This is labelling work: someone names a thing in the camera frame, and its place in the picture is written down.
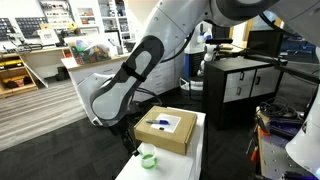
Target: blue marker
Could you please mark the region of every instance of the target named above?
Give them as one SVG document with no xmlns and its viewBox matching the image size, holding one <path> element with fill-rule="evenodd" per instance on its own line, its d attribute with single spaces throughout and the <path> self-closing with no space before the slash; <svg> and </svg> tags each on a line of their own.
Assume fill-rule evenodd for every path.
<svg viewBox="0 0 320 180">
<path fill-rule="evenodd" d="M 146 120 L 146 122 L 151 124 L 170 125 L 170 123 L 167 120 Z"/>
</svg>

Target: white table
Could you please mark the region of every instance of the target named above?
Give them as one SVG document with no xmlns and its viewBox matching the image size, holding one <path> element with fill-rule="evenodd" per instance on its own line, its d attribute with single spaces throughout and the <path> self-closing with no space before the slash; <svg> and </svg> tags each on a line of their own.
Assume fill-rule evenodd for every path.
<svg viewBox="0 0 320 180">
<path fill-rule="evenodd" d="M 205 114 L 182 109 L 176 110 L 196 113 L 198 116 L 187 155 L 182 156 L 157 147 L 156 157 L 158 159 L 158 163 L 155 168 L 150 170 L 142 168 L 139 157 L 132 156 L 116 178 L 117 180 L 199 179 L 201 172 Z"/>
</svg>

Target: storage box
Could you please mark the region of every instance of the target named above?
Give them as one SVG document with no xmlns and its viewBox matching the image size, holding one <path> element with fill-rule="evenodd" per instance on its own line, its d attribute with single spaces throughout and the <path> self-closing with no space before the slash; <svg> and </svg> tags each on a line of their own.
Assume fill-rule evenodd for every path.
<svg viewBox="0 0 320 180">
<path fill-rule="evenodd" d="M 168 120 L 170 125 L 154 125 L 146 122 L 146 120 L 156 120 L 158 117 L 162 120 Z M 194 113 L 154 106 L 134 126 L 134 133 L 136 139 L 140 141 L 186 155 L 196 121 L 197 115 Z"/>
</svg>

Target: white robot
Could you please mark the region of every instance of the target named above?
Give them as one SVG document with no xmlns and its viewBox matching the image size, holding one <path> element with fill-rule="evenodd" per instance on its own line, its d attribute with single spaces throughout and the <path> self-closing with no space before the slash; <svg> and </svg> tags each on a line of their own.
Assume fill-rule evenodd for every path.
<svg viewBox="0 0 320 180">
<path fill-rule="evenodd" d="M 89 101 L 97 116 L 92 123 L 116 127 L 125 121 L 123 117 L 127 113 L 130 97 L 138 86 L 202 20 L 230 27 L 265 10 L 275 13 L 310 43 L 320 46 L 320 0 L 159 0 L 149 16 L 144 37 L 119 72 L 109 83 L 90 87 L 95 88 Z M 290 157 L 317 178 L 320 178 L 319 94 L 318 90 L 305 127 L 286 146 Z"/>
</svg>

